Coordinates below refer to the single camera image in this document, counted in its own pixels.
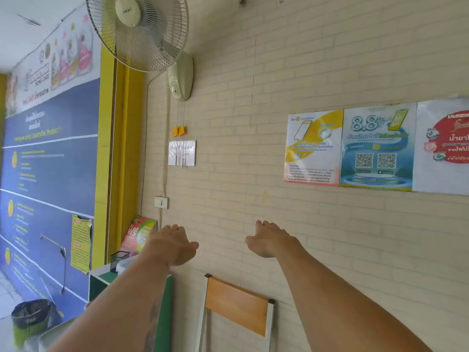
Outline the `person's right hand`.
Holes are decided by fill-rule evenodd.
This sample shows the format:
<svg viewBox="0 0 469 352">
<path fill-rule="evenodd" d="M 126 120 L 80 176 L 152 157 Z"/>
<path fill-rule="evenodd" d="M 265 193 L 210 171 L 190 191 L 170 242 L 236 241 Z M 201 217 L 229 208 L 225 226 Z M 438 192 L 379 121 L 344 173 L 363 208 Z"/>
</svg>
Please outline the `person's right hand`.
<svg viewBox="0 0 469 352">
<path fill-rule="evenodd" d="M 269 221 L 257 220 L 255 224 L 255 233 L 264 240 L 265 258 L 279 258 L 284 254 L 301 254 L 305 251 L 300 241 L 290 235 L 277 224 Z"/>
</svg>

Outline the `person's right forearm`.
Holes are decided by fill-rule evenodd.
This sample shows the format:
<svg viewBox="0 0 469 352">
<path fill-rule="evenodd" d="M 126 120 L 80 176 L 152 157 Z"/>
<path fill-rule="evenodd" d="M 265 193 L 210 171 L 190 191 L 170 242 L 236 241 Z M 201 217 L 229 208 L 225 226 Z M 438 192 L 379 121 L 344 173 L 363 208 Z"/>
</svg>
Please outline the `person's right forearm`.
<svg viewBox="0 0 469 352">
<path fill-rule="evenodd" d="M 275 253 L 313 352 L 433 352 L 299 243 Z"/>
</svg>

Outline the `person's left forearm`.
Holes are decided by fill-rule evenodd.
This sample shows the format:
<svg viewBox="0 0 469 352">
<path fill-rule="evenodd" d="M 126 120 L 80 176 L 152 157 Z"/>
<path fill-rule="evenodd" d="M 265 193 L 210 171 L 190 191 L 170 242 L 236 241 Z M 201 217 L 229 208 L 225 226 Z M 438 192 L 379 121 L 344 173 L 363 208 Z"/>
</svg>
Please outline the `person's left forearm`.
<svg viewBox="0 0 469 352">
<path fill-rule="evenodd" d="M 141 253 L 48 352 L 153 352 L 170 253 Z"/>
</svg>

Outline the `pink and green packet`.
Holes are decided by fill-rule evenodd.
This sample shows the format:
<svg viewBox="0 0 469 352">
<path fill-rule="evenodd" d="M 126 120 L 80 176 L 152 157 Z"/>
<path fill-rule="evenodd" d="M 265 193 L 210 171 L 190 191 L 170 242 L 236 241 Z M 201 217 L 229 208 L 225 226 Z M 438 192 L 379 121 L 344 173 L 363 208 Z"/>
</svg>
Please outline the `pink and green packet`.
<svg viewBox="0 0 469 352">
<path fill-rule="evenodd" d="M 133 218 L 120 246 L 120 251 L 128 252 L 130 256 L 139 254 L 153 229 L 157 228 L 155 219 L 136 216 Z"/>
</svg>

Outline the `green and white cabinet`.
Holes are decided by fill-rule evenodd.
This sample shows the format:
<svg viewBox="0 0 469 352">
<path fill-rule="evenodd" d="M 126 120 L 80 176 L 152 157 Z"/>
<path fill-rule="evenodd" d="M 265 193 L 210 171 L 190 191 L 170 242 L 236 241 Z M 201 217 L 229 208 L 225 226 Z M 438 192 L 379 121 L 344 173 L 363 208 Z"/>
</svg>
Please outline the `green and white cabinet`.
<svg viewBox="0 0 469 352">
<path fill-rule="evenodd" d="M 111 265 L 94 269 L 89 272 L 89 298 L 93 301 L 119 274 L 123 273 L 137 258 L 137 255 L 121 260 L 115 270 Z M 168 274 L 164 294 L 161 302 L 159 322 L 155 332 L 153 352 L 171 352 L 171 328 L 173 305 L 173 275 Z"/>
</svg>

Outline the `folding chair wooden backrest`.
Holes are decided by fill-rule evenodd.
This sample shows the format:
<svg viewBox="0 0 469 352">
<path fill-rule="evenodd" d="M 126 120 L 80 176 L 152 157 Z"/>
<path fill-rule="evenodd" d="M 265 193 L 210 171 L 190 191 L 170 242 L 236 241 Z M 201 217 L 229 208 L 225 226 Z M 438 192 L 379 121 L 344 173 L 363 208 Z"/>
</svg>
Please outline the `folding chair wooden backrest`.
<svg viewBox="0 0 469 352">
<path fill-rule="evenodd" d="M 234 284 L 204 275 L 205 291 L 198 319 L 195 352 L 202 352 L 207 312 L 219 314 L 264 338 L 264 352 L 272 352 L 273 319 L 276 300 Z"/>
</svg>

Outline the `black mesh basket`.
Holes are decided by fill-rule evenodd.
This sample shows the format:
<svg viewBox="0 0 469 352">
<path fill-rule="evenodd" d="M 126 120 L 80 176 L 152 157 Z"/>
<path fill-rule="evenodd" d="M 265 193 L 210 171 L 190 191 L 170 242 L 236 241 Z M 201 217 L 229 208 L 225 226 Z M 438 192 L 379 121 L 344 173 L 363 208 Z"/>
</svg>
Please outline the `black mesh basket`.
<svg viewBox="0 0 469 352">
<path fill-rule="evenodd" d="M 130 256 L 130 252 L 117 251 L 110 256 L 110 272 L 115 273 L 117 265 L 120 261 L 127 259 Z"/>
</svg>

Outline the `yellow paper notice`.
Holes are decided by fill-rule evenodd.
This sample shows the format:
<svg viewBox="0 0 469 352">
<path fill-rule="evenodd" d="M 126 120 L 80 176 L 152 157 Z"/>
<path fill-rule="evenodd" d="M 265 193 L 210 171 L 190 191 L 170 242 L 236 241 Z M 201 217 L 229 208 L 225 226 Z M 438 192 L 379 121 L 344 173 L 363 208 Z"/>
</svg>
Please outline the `yellow paper notice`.
<svg viewBox="0 0 469 352">
<path fill-rule="evenodd" d="M 85 275 L 91 267 L 91 227 L 91 220 L 72 215 L 70 265 Z"/>
</svg>

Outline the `yellow and white poster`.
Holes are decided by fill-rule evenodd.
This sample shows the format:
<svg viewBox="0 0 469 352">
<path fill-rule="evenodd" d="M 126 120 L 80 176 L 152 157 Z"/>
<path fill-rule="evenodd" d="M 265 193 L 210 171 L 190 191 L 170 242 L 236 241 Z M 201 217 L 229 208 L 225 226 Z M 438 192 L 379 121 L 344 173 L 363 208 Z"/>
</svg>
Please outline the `yellow and white poster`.
<svg viewBox="0 0 469 352">
<path fill-rule="evenodd" d="M 339 186 L 344 110 L 290 114 L 284 182 Z"/>
</svg>

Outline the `yellow pillar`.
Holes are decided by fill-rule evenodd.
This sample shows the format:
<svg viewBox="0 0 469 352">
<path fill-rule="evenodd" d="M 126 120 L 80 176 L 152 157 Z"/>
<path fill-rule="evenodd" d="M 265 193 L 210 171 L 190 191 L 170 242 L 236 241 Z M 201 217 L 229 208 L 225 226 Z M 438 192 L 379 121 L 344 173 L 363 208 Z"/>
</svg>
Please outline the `yellow pillar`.
<svg viewBox="0 0 469 352">
<path fill-rule="evenodd" d="M 91 269 L 119 250 L 138 213 L 145 73 L 101 47 Z"/>
</svg>

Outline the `metal faucet pipe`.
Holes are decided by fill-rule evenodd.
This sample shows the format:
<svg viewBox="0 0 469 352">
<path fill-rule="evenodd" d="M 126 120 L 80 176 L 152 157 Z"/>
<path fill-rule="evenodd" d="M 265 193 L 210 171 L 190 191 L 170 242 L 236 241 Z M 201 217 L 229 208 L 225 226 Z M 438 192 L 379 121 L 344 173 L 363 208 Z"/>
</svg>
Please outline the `metal faucet pipe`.
<svg viewBox="0 0 469 352">
<path fill-rule="evenodd" d="M 39 237 L 40 240 L 46 240 L 56 247 L 58 247 L 60 254 L 63 259 L 64 267 L 63 267 L 63 282 L 62 282 L 62 289 L 61 289 L 61 295 L 63 295 L 66 291 L 66 276 L 67 276 L 67 251 L 64 246 L 61 244 L 57 243 L 56 241 L 52 240 L 50 237 L 47 237 L 45 235 L 40 235 Z"/>
</svg>

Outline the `green bin black bag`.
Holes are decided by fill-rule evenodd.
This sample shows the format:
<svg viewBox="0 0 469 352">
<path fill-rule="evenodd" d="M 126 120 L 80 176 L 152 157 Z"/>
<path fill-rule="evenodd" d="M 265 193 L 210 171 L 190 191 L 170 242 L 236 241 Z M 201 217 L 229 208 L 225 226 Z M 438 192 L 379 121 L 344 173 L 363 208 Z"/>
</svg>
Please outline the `green bin black bag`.
<svg viewBox="0 0 469 352">
<path fill-rule="evenodd" d="M 43 333 L 49 325 L 53 302 L 37 299 L 19 303 L 10 314 L 13 323 L 14 344 L 24 347 L 30 337 Z"/>
</svg>

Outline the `white poster red circle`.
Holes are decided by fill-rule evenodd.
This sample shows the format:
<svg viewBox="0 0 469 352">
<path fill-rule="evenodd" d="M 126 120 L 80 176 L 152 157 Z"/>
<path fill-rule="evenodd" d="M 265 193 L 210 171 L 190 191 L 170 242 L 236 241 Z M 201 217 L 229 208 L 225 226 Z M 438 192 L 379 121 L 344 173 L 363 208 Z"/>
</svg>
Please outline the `white poster red circle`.
<svg viewBox="0 0 469 352">
<path fill-rule="evenodd" d="M 469 196 L 469 98 L 417 104 L 413 191 Z"/>
</svg>

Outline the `white laminated wall notice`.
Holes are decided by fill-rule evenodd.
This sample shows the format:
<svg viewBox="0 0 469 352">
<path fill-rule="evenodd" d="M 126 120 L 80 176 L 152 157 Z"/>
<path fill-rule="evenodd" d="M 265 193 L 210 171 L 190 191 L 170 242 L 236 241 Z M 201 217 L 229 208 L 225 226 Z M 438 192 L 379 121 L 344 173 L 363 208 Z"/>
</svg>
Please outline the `white laminated wall notice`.
<svg viewBox="0 0 469 352">
<path fill-rule="evenodd" d="M 196 165 L 196 140 L 170 141 L 168 165 L 180 167 Z"/>
</svg>

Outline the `large blue wall banner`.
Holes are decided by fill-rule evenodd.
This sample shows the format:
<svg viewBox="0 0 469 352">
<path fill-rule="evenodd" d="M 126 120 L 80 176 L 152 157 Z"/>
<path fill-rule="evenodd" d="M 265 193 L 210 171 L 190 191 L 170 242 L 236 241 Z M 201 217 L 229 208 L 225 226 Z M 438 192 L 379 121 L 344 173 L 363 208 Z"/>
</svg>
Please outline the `large blue wall banner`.
<svg viewBox="0 0 469 352">
<path fill-rule="evenodd" d="M 8 80 L 0 176 L 0 270 L 24 301 L 45 298 L 53 321 L 77 317 L 88 274 L 70 265 L 72 215 L 94 225 L 101 43 L 75 9 Z M 50 237 L 67 251 L 63 259 Z"/>
</svg>

